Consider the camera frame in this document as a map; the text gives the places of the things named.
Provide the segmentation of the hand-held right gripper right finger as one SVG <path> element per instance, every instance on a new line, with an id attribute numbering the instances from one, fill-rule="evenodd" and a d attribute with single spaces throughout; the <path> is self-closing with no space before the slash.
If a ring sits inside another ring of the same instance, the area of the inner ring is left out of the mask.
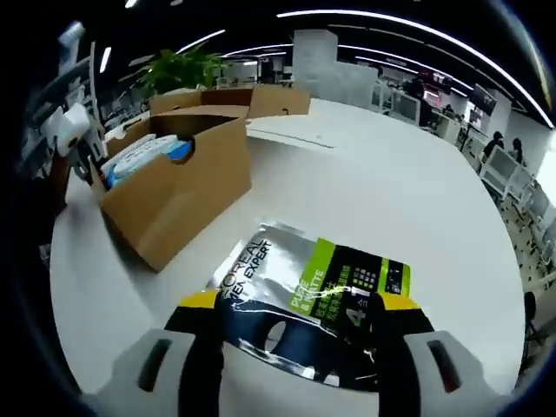
<path id="1" fill-rule="evenodd" d="M 371 296 L 380 396 L 495 396 L 480 361 L 405 295 Z"/>

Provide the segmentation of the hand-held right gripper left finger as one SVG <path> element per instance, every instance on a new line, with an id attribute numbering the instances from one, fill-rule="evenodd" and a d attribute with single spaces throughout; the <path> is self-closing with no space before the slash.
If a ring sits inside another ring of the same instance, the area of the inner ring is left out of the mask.
<path id="1" fill-rule="evenodd" d="M 183 299 L 165 328 L 153 328 L 114 362 L 99 398 L 217 398 L 224 357 L 217 291 Z"/>

